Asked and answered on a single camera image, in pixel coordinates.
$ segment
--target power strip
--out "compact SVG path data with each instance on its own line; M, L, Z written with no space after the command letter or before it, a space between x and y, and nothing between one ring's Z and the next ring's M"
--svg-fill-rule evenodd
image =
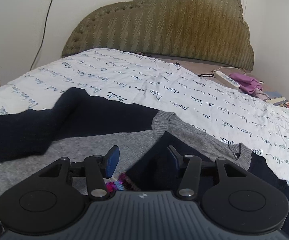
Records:
M229 88L238 90L240 87L239 83L235 82L232 78L223 74L221 71L216 71L214 73L214 77L217 78L217 80L219 80L220 82L222 82L223 84L225 84L225 86Z

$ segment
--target multicolored knit pattern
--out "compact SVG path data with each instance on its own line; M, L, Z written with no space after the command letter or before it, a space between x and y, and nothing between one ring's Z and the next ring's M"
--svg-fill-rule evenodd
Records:
M106 183L106 187L109 193L115 192L117 190L133 190L139 191L140 189L129 179L126 173L119 175L118 179L111 178L109 182Z

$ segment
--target green upholstered headboard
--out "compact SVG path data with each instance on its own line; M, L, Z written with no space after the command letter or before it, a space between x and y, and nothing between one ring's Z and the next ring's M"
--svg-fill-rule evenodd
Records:
M253 69L239 0L133 0L103 6L70 35L62 56L112 48Z

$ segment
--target black cable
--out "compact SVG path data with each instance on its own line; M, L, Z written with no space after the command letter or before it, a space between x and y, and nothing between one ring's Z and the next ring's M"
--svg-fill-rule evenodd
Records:
M36 61L36 59L37 59L37 57L38 57L38 55L39 55L39 52L40 52L40 50L41 50L41 48L42 48L42 46L43 46L44 35L45 35L45 33L46 33L46 27L47 27L47 19L48 19L48 15L49 15L49 11L50 11L50 7L51 7L51 4L52 4L52 1L53 1L53 0L50 1L49 8L48 8L48 12L47 12L47 15L46 15L45 25L44 25L44 27L43 27L43 39L42 39L42 41L41 41L41 44L40 44L40 47L39 47L39 49L38 49L38 52L37 52L37 54L36 54L36 56L35 56L35 59L34 59L34 61L33 61L32 64L31 64L30 70L32 70L32 67L34 66L34 63L35 63L35 61Z

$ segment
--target wall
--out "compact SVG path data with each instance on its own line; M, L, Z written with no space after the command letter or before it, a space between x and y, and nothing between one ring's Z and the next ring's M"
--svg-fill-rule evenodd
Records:
M53 0L45 40L35 66L61 56L78 23L95 9L130 0ZM0 0L0 83L29 71L42 40L50 0Z
M289 0L247 0L244 14L255 53L254 75L289 99Z

